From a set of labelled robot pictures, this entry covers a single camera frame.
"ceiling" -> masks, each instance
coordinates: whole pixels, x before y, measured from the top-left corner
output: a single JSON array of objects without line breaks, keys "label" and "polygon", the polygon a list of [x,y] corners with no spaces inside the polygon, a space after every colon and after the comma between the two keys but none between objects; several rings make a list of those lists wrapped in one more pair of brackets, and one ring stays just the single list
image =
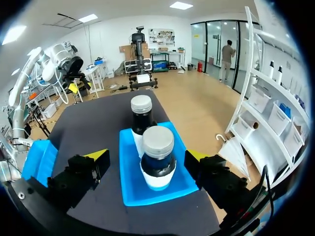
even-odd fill
[{"label": "ceiling", "polygon": [[201,16],[245,12],[244,6],[249,6],[254,13],[256,8],[253,0],[180,0],[194,5],[188,10],[178,10],[169,6],[177,0],[33,0],[17,17],[14,24],[27,26],[22,36],[12,43],[0,46],[0,85],[8,80],[16,79],[18,74],[11,73],[24,66],[31,49],[41,46],[47,48],[62,36],[79,29],[79,25],[72,29],[43,26],[53,24],[61,19],[57,13],[79,19],[95,14],[98,19],[89,22],[135,15],[167,15],[183,18],[197,18]]}]

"glass door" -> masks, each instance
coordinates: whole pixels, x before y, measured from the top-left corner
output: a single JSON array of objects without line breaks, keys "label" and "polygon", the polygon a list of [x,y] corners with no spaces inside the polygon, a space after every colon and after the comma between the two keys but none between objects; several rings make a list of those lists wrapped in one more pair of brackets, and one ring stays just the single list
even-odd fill
[{"label": "glass door", "polygon": [[[248,50],[249,50],[249,29],[248,23],[240,22],[240,54],[239,54],[239,70],[237,74],[237,78],[234,81],[233,89],[237,92],[241,93],[245,81],[245,75],[248,64]],[[260,25],[254,24],[254,28],[260,29]],[[260,61],[262,57],[262,40],[259,37],[254,37],[254,52],[253,52],[253,68],[259,70]],[[248,89],[246,97],[249,96],[250,89]]]},{"label": "glass door", "polygon": [[208,58],[206,73],[219,79],[221,68],[221,22],[207,23],[208,31]]},{"label": "glass door", "polygon": [[[238,53],[238,33],[236,21],[214,21],[207,23],[208,28],[208,65],[207,74],[232,86],[235,68],[236,55]],[[223,48],[235,49],[235,53],[223,55]]]},{"label": "glass door", "polygon": [[202,63],[202,71],[205,70],[207,38],[205,23],[191,25],[191,63],[198,66]]}]

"jar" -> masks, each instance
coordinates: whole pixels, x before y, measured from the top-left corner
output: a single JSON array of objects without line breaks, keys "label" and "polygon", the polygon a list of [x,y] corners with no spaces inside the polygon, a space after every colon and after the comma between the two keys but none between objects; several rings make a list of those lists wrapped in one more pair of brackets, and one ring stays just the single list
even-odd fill
[{"label": "jar", "polygon": [[144,154],[142,148],[142,135],[150,127],[157,125],[153,120],[152,101],[147,95],[138,95],[131,100],[131,110],[133,113],[132,135],[137,147],[139,157]]},{"label": "jar", "polygon": [[144,155],[140,162],[141,172],[147,185],[155,190],[165,189],[175,173],[176,159],[172,151],[174,135],[163,126],[153,126],[143,133]]}]

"black table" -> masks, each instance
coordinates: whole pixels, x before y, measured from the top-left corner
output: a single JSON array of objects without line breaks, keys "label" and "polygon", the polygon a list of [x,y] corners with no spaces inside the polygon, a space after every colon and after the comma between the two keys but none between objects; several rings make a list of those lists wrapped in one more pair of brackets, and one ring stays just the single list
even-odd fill
[{"label": "black table", "polygon": [[110,150],[111,166],[95,191],[88,191],[68,215],[103,229],[138,234],[173,233],[205,236],[219,230],[215,211],[204,191],[150,206],[126,207],[119,173],[119,131],[130,128],[130,100],[140,94],[151,97],[157,122],[169,121],[152,91],[135,91],[103,97],[67,107],[49,139],[59,150],[53,176],[67,160],[101,149]]}]

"umbrella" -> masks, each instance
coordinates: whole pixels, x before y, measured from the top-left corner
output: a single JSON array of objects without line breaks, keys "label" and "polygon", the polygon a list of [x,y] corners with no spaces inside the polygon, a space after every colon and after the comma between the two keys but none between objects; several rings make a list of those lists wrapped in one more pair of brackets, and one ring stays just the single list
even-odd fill
[{"label": "umbrella", "polygon": [[219,140],[219,137],[221,137],[224,141],[224,144],[219,151],[219,155],[225,160],[231,162],[233,166],[239,169],[239,171],[250,181],[250,174],[247,169],[244,152],[240,142],[237,140],[236,137],[225,140],[225,138],[221,134],[218,134],[216,136],[216,139]]}]

